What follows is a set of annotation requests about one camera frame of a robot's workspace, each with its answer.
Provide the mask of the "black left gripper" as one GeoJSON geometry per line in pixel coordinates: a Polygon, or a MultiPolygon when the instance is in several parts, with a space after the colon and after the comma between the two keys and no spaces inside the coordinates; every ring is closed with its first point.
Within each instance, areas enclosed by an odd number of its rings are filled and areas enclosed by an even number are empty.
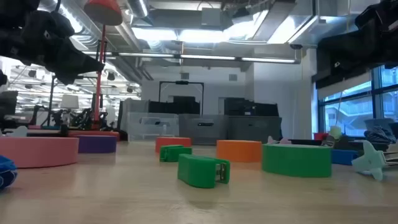
{"type": "Polygon", "coordinates": [[[68,37],[60,37],[48,30],[41,36],[38,35],[32,46],[37,54],[37,61],[43,63],[44,67],[53,72],[65,85],[73,84],[80,74],[100,72],[104,69],[103,63],[78,50],[68,37]],[[68,63],[99,67],[68,71],[68,63]]]}

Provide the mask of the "purple tape roll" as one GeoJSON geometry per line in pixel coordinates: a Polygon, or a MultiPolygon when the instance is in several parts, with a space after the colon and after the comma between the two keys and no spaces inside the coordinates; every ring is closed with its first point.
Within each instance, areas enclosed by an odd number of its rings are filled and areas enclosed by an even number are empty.
{"type": "Polygon", "coordinates": [[[118,139],[116,136],[80,135],[78,152],[80,154],[107,154],[116,152],[118,139]]]}

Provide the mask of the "pink tape roll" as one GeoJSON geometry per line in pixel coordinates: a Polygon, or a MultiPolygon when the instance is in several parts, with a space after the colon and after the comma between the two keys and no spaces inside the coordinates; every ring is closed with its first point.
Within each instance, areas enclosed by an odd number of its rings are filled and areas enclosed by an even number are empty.
{"type": "Polygon", "coordinates": [[[1,137],[0,156],[18,168],[56,167],[78,160],[78,138],[1,137]]]}

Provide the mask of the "teal staple remover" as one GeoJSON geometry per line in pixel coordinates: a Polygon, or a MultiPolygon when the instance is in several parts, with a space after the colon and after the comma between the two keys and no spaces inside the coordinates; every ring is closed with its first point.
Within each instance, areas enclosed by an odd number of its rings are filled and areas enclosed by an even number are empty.
{"type": "Polygon", "coordinates": [[[374,179],[383,179],[383,168],[398,166],[398,141],[386,151],[377,151],[369,141],[362,141],[364,154],[352,160],[353,169],[362,174],[371,174],[374,179]]]}

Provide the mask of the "green tape roll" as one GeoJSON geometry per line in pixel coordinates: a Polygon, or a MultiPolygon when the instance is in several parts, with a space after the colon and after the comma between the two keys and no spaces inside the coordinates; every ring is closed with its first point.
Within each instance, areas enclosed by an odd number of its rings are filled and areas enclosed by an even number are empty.
{"type": "Polygon", "coordinates": [[[289,177],[331,177],[331,148],[299,144],[264,144],[262,170],[289,177]]]}

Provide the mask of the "red tape roll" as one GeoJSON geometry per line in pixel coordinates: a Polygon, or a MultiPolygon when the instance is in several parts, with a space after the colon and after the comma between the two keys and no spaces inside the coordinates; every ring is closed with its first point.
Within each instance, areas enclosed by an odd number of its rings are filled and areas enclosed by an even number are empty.
{"type": "Polygon", "coordinates": [[[192,145],[192,140],[190,138],[181,137],[157,137],[155,140],[155,153],[159,153],[162,146],[168,145],[183,145],[190,147],[192,145]]]}

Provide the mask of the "green mini stapler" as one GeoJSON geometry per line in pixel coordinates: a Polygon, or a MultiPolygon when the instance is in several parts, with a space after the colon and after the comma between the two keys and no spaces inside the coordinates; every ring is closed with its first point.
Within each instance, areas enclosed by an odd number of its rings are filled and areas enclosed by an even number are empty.
{"type": "Polygon", "coordinates": [[[228,160],[181,154],[178,159],[177,177],[192,187],[212,189],[216,184],[229,183],[230,168],[228,160]]]}
{"type": "Polygon", "coordinates": [[[159,161],[177,162],[180,154],[192,154],[192,147],[183,145],[162,146],[159,152],[159,161]]]}

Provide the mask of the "orange tape roll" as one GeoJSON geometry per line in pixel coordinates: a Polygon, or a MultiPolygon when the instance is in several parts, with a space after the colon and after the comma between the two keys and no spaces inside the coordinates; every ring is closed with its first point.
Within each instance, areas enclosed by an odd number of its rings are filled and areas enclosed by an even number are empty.
{"type": "Polygon", "coordinates": [[[262,142],[217,140],[216,157],[231,162],[260,162],[262,159],[262,142]]]}

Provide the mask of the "black tripod stand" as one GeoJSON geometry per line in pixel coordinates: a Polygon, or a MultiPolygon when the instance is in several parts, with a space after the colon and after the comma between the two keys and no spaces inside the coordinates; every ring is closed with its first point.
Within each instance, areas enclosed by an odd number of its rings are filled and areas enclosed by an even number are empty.
{"type": "Polygon", "coordinates": [[[49,97],[49,110],[48,110],[48,115],[47,115],[47,126],[50,126],[51,122],[51,115],[52,115],[52,103],[53,103],[53,92],[55,88],[55,76],[52,76],[52,82],[51,82],[51,87],[50,87],[50,97],[49,97]]]}

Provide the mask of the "red desk lamp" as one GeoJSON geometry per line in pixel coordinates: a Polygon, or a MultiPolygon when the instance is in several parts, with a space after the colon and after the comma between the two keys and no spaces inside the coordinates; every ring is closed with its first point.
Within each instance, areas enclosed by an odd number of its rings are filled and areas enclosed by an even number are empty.
{"type": "MultiPolygon", "coordinates": [[[[102,24],[101,38],[99,50],[99,62],[105,63],[106,47],[105,47],[105,37],[106,37],[106,26],[118,26],[122,23],[123,17],[121,10],[119,8],[116,0],[87,0],[83,7],[84,12],[95,22],[102,24]]],[[[82,135],[94,134],[103,136],[114,137],[119,140],[119,133],[100,131],[101,121],[100,121],[100,99],[101,99],[101,76],[103,69],[99,69],[96,80],[96,93],[94,100],[94,115],[93,123],[91,129],[85,131],[69,130],[69,137],[77,137],[82,135]]]]}

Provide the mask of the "pale green ball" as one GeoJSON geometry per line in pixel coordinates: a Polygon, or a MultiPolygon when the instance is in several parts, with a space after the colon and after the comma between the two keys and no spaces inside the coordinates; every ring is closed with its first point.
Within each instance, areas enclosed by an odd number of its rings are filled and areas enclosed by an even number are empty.
{"type": "Polygon", "coordinates": [[[331,136],[334,140],[341,139],[342,132],[339,126],[331,126],[329,131],[329,136],[331,136]]]}

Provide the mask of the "long ceiling light bar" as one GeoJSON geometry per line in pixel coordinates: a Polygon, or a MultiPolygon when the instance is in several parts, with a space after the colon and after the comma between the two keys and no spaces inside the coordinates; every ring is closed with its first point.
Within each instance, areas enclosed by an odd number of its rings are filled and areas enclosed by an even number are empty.
{"type": "Polygon", "coordinates": [[[221,55],[192,55],[192,54],[157,54],[141,52],[106,52],[105,56],[110,57],[141,57],[141,58],[162,58],[162,59],[192,59],[192,60],[220,60],[253,63],[283,63],[296,64],[296,59],[287,58],[256,58],[256,57],[233,57],[221,55]]]}

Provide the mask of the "grey plastic bin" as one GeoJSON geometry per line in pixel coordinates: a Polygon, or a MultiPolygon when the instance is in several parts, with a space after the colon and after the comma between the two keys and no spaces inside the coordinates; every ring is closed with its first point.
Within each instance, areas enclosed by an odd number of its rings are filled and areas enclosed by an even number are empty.
{"type": "Polygon", "coordinates": [[[228,117],[220,114],[180,114],[179,136],[190,138],[194,145],[215,146],[227,138],[228,117]]]}

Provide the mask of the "silver round ceiling duct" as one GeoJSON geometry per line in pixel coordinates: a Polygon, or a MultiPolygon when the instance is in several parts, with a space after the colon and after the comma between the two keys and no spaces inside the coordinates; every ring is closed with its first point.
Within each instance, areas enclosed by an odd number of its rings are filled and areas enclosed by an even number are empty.
{"type": "Polygon", "coordinates": [[[128,9],[136,18],[143,18],[148,16],[149,7],[147,0],[126,0],[128,9]]]}

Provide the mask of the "black aluminium table frame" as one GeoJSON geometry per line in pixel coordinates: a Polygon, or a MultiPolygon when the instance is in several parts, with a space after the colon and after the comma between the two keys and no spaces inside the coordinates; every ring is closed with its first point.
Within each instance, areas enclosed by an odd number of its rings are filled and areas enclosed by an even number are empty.
{"type": "MultiPolygon", "coordinates": [[[[112,131],[68,131],[66,134],[61,132],[56,132],[54,130],[28,130],[28,137],[72,137],[79,135],[90,135],[90,136],[116,136],[118,141],[127,141],[127,134],[120,135],[118,132],[112,131]]],[[[292,144],[303,144],[303,145],[313,145],[320,146],[321,140],[309,140],[309,139],[290,139],[292,144]]]]}

